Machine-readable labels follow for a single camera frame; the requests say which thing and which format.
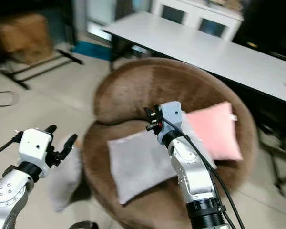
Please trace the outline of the small grey pillow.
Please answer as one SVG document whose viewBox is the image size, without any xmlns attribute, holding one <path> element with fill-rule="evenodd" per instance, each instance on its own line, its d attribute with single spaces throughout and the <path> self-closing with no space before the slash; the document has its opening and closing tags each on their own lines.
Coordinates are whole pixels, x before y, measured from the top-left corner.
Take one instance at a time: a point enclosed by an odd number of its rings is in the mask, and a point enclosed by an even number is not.
<svg viewBox="0 0 286 229">
<path fill-rule="evenodd" d="M 50 203 L 55 212 L 62 212 L 72 202 L 71 198 L 82 180 L 80 146 L 76 143 L 64 161 L 50 170 Z"/>
</svg>

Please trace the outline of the pink pillow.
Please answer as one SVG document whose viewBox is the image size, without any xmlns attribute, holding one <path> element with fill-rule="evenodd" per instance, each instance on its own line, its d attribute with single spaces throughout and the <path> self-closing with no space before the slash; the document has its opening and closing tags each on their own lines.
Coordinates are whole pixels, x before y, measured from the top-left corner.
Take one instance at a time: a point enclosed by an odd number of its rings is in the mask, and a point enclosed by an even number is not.
<svg viewBox="0 0 286 229">
<path fill-rule="evenodd" d="M 228 101 L 186 114 L 189 124 L 215 161 L 242 161 L 232 104 Z"/>
</svg>

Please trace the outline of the blue mat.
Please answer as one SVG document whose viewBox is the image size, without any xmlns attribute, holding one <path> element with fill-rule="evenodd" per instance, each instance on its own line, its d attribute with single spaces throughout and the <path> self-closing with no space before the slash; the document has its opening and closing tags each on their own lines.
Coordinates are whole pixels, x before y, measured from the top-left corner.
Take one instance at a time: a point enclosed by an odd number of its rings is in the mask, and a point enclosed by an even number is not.
<svg viewBox="0 0 286 229">
<path fill-rule="evenodd" d="M 72 52 L 104 61 L 110 61 L 111 59 L 111 49 L 101 44 L 79 41 L 77 44 L 75 44 Z"/>
</svg>

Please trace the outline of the black metal rack frame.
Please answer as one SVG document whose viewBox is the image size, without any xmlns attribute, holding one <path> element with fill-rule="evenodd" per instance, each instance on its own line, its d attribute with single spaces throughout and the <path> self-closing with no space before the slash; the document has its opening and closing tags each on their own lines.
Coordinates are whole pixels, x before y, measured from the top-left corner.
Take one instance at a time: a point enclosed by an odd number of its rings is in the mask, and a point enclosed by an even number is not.
<svg viewBox="0 0 286 229">
<path fill-rule="evenodd" d="M 12 70 L 10 68 L 5 70 L 4 68 L 0 68 L 0 73 L 3 74 L 3 76 L 5 76 L 6 78 L 10 79 L 12 82 L 14 82 L 17 85 L 23 87 L 23 89 L 29 90 L 30 86 L 27 85 L 26 82 L 29 81 L 30 79 L 34 79 L 34 78 L 40 76 L 41 74 L 45 74 L 46 72 L 49 72 L 49 71 L 54 70 L 56 68 L 62 67 L 64 65 L 67 65 L 67 64 L 72 63 L 72 62 L 80 64 L 80 65 L 84 65 L 84 62 L 81 59 L 75 57 L 75 55 L 73 55 L 73 52 L 70 52 L 70 51 L 66 51 L 65 52 L 65 51 L 60 50 L 60 49 L 56 49 L 55 51 L 58 54 L 57 55 L 53 55 L 49 59 L 45 59 L 43 61 L 36 62 L 36 63 L 34 63 L 32 65 L 28 65 L 28 67 L 21 68 L 19 70 Z M 28 76 L 27 78 L 23 78 L 23 79 L 17 79 L 16 78 L 16 76 L 18 74 L 27 72 L 29 70 L 32 70 L 32 69 L 34 69 L 36 67 L 40 67 L 40 66 L 42 66 L 44 64 L 47 64 L 47 63 L 50 63 L 52 61 L 57 61 L 58 59 L 61 59 L 61 58 L 67 58 L 67 61 L 59 63 L 58 65 L 55 65 L 54 67 L 47 68 L 46 70 L 40 71 L 37 74 L 32 74 L 32 75 Z"/>
</svg>

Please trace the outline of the large grey pillow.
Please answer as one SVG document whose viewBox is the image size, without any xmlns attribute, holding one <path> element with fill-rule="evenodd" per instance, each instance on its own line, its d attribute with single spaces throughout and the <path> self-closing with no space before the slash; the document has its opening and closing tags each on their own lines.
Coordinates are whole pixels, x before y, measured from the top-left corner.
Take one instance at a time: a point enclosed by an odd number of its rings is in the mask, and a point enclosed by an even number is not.
<svg viewBox="0 0 286 229">
<path fill-rule="evenodd" d="M 107 146 L 110 171 L 121 205 L 177 175 L 168 149 L 152 132 L 142 130 L 123 139 L 110 140 Z"/>
</svg>

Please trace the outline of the dark robot foot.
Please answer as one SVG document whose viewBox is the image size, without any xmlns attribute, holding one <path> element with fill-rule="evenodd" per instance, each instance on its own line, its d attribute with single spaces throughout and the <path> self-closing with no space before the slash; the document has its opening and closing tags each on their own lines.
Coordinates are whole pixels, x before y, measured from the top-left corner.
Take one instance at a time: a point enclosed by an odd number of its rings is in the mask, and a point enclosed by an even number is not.
<svg viewBox="0 0 286 229">
<path fill-rule="evenodd" d="M 84 220 L 73 223 L 68 229 L 99 229 L 99 225 L 96 222 Z"/>
</svg>

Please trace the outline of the brown cardboard box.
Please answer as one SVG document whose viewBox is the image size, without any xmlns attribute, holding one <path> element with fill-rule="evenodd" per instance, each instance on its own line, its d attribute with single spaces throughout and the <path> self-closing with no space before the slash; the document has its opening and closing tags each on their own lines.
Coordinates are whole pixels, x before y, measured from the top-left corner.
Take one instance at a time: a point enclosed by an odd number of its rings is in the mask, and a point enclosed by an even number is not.
<svg viewBox="0 0 286 229">
<path fill-rule="evenodd" d="M 34 12 L 1 20 L 0 44 L 10 57 L 27 65 L 49 59 L 54 54 L 47 20 Z"/>
</svg>

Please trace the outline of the white cabinet with glass doors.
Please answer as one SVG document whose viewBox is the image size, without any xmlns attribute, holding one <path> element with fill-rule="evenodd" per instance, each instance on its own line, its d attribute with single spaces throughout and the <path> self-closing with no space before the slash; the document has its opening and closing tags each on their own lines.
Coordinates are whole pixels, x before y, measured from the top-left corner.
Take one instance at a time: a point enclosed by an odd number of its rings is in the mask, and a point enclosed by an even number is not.
<svg viewBox="0 0 286 229">
<path fill-rule="evenodd" d="M 243 14 L 212 0 L 153 0 L 151 13 L 189 28 L 232 41 Z"/>
</svg>

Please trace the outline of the black cabinet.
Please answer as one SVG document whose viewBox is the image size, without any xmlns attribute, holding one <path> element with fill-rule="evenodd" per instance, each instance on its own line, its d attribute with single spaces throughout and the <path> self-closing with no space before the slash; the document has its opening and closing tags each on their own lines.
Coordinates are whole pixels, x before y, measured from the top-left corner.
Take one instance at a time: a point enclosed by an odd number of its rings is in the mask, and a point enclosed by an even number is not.
<svg viewBox="0 0 286 229">
<path fill-rule="evenodd" d="M 286 61 L 286 0 L 248 0 L 233 43 Z"/>
</svg>

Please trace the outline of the round brown sofa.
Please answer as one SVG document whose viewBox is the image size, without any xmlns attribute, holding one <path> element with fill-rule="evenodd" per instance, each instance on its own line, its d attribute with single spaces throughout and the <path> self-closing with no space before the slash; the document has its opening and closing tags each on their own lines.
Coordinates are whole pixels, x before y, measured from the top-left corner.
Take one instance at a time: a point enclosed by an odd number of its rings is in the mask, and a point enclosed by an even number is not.
<svg viewBox="0 0 286 229">
<path fill-rule="evenodd" d="M 125 229 L 192 229 L 176 178 L 154 186 L 125 206 L 110 172 L 108 140 L 142 131 L 145 107 L 179 101 L 195 111 L 228 101 L 237 116 L 242 161 L 220 161 L 217 173 L 230 193 L 251 174 L 258 155 L 258 129 L 243 101 L 225 83 L 190 64 L 165 58 L 132 61 L 112 71 L 97 88 L 96 117 L 83 138 L 83 176 L 100 205 Z"/>
</svg>

